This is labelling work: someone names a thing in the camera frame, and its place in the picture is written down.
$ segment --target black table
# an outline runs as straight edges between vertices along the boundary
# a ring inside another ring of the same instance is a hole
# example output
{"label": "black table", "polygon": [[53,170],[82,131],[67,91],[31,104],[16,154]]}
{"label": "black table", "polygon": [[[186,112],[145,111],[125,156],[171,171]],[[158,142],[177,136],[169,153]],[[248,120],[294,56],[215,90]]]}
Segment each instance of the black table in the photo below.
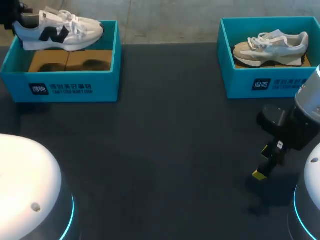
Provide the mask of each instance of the black table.
{"label": "black table", "polygon": [[56,157],[84,240],[287,239],[287,206],[320,138],[252,181],[271,139],[256,115],[293,99],[227,99],[216,48],[123,46],[117,103],[14,105],[0,86],[0,132]]}

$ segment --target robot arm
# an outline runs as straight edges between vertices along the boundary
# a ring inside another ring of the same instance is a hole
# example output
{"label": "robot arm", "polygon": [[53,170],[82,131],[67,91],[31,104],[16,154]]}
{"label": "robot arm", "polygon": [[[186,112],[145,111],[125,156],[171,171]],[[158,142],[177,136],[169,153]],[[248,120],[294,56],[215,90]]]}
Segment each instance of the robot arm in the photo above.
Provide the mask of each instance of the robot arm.
{"label": "robot arm", "polygon": [[320,132],[319,66],[296,93],[295,104],[289,111],[266,105],[258,114],[257,123],[274,136],[261,153],[268,161],[252,174],[263,180],[277,165],[284,165],[290,149],[302,150]]}

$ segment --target sneaker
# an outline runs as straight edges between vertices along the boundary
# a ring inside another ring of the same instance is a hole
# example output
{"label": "sneaker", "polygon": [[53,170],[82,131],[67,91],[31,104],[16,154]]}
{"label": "sneaker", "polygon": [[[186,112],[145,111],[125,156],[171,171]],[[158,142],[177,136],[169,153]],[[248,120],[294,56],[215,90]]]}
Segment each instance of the sneaker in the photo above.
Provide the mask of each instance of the sneaker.
{"label": "sneaker", "polygon": [[250,67],[260,67],[268,61],[288,66],[301,66],[308,49],[308,34],[287,35],[280,30],[260,33],[258,38],[248,38],[234,46],[233,56]]}
{"label": "sneaker", "polygon": [[104,33],[98,21],[82,19],[65,10],[56,14],[41,10],[39,15],[23,15],[13,28],[26,51],[62,48],[72,52],[89,47]]}

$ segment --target concrete floor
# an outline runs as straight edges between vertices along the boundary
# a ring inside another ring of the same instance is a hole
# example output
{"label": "concrete floor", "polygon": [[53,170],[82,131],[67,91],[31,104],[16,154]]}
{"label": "concrete floor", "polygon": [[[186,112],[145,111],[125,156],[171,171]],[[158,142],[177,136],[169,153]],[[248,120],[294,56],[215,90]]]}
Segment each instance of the concrete floor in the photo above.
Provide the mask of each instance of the concrete floor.
{"label": "concrete floor", "polygon": [[[124,44],[216,42],[221,18],[315,16],[318,0],[24,0],[98,20],[118,20]],[[0,26],[0,46],[13,36]]]}

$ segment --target blue shoe box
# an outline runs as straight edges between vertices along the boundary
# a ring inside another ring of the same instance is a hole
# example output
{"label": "blue shoe box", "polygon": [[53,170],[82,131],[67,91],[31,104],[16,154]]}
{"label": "blue shoe box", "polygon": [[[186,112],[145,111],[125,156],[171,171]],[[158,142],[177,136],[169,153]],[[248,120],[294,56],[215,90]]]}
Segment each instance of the blue shoe box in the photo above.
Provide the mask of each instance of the blue shoe box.
{"label": "blue shoe box", "polygon": [[[233,46],[277,29],[289,35],[308,33],[306,56],[311,67],[236,68]],[[320,26],[314,17],[222,18],[217,53],[229,99],[294,97],[320,65]]]}
{"label": "blue shoe box", "polygon": [[[1,78],[16,103],[116,102],[121,68],[117,21],[101,21],[102,38],[86,50],[112,50],[109,71],[28,72],[35,51],[24,51],[17,37],[6,55]],[[57,89],[57,86],[72,86]]]}

